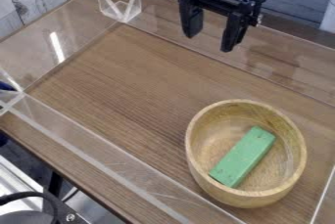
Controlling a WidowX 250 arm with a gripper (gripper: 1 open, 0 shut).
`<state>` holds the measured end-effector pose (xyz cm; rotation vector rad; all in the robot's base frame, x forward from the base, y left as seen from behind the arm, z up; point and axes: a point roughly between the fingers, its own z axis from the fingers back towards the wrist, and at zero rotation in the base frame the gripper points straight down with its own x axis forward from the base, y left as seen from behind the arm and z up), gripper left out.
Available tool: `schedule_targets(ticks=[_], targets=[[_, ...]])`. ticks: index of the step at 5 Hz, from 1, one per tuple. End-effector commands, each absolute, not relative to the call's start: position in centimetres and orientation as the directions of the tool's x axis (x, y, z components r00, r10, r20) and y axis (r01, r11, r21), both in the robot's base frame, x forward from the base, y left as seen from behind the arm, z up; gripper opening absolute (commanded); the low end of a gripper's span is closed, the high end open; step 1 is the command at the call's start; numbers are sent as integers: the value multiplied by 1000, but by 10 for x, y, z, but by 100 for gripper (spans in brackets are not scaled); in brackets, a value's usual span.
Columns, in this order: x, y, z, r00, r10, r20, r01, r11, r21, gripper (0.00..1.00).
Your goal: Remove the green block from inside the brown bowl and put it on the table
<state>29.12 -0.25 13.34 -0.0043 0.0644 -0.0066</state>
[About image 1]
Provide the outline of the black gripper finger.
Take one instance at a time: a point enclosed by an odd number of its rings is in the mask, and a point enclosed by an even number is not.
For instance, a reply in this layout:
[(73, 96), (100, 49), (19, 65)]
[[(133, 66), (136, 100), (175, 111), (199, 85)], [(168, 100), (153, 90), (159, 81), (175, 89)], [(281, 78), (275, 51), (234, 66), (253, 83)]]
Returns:
[(223, 34), (222, 51), (228, 53), (242, 43), (250, 27), (250, 18), (241, 12), (234, 12), (227, 20), (227, 28)]
[(196, 5), (195, 0), (179, 0), (180, 16), (186, 35), (194, 38), (203, 30), (203, 8)]

